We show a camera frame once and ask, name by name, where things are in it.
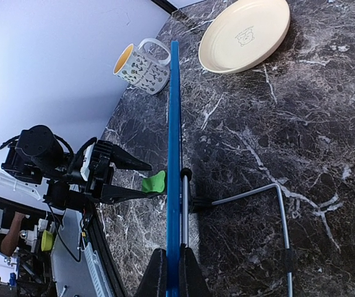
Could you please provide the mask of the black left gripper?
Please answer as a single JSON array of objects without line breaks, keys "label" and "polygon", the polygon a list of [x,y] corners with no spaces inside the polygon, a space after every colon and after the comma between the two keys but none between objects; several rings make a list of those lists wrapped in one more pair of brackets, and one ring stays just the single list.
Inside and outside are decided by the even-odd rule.
[{"label": "black left gripper", "polygon": [[152,166],[135,158],[118,145],[90,139],[79,148],[60,175],[47,181],[44,203],[59,210],[85,210],[92,203],[117,204],[134,199],[152,199],[161,193],[146,193],[124,187],[106,185],[113,169],[151,171]]}]

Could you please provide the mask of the blue framed whiteboard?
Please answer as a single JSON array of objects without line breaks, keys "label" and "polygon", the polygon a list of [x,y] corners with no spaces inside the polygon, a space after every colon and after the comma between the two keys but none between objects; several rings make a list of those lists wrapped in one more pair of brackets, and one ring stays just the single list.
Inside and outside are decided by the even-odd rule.
[{"label": "blue framed whiteboard", "polygon": [[170,70],[166,227],[168,271],[166,296],[179,296],[179,258],[181,245],[181,84],[178,41],[171,42]]}]

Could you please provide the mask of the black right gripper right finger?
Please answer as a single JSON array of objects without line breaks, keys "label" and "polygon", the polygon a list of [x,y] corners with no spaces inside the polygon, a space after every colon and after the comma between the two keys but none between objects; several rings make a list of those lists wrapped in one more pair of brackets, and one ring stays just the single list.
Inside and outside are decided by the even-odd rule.
[{"label": "black right gripper right finger", "polygon": [[194,252],[186,244],[181,244],[179,259],[179,296],[211,296]]}]

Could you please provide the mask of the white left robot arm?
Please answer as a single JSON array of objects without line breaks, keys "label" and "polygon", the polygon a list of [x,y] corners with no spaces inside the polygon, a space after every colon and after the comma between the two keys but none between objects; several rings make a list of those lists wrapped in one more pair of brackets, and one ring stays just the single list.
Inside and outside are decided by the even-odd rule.
[{"label": "white left robot arm", "polygon": [[145,179],[141,190],[115,186],[115,169],[150,171],[152,166],[96,137],[74,152],[44,125],[24,129],[0,145],[0,185],[59,210],[83,212],[91,204],[112,205],[166,191],[164,174]]}]

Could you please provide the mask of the green black whiteboard eraser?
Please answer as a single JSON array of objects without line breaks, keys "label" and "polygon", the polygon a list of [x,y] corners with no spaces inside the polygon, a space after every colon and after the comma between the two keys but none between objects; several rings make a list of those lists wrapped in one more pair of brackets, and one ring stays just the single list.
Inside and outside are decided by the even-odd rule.
[{"label": "green black whiteboard eraser", "polygon": [[164,194],[167,190],[167,172],[159,171],[157,174],[143,178],[142,191],[147,194]]}]

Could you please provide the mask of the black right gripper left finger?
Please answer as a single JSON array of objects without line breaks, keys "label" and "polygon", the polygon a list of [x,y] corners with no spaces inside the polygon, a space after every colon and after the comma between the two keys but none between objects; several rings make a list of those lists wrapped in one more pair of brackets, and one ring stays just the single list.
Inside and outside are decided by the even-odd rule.
[{"label": "black right gripper left finger", "polygon": [[137,289],[138,297],[165,297],[167,290],[168,260],[166,251],[153,251],[146,271]]}]

